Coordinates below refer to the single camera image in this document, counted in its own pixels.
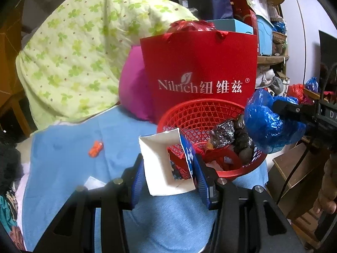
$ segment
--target red box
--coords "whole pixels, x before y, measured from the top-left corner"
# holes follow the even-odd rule
[[[260,55],[257,17],[254,10],[252,10],[252,8],[247,4],[247,0],[230,0],[230,2],[232,5],[234,18],[253,28],[253,33],[257,36],[257,53]]]

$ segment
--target pink pillow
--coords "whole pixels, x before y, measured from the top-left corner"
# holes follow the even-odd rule
[[[133,46],[119,80],[119,101],[137,118],[153,121],[152,98],[145,73],[142,49]]]

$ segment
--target white paper box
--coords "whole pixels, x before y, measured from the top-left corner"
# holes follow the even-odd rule
[[[175,195],[195,189],[193,178],[175,180],[172,174],[167,147],[181,144],[190,174],[193,176],[192,160],[195,152],[191,143],[180,133],[179,128],[139,137],[139,144],[144,158],[145,178],[151,195]]]

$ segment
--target teal plastic storage box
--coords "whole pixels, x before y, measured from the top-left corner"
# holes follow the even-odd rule
[[[264,17],[256,15],[258,38],[260,42],[260,55],[272,55],[273,50],[273,25]]]
[[[217,30],[253,34],[253,28],[251,26],[236,19],[209,20],[208,22],[214,23]]]

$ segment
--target red paper bag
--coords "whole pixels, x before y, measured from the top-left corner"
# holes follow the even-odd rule
[[[181,102],[216,98],[245,106],[255,88],[257,37],[203,31],[140,40],[154,119]]]

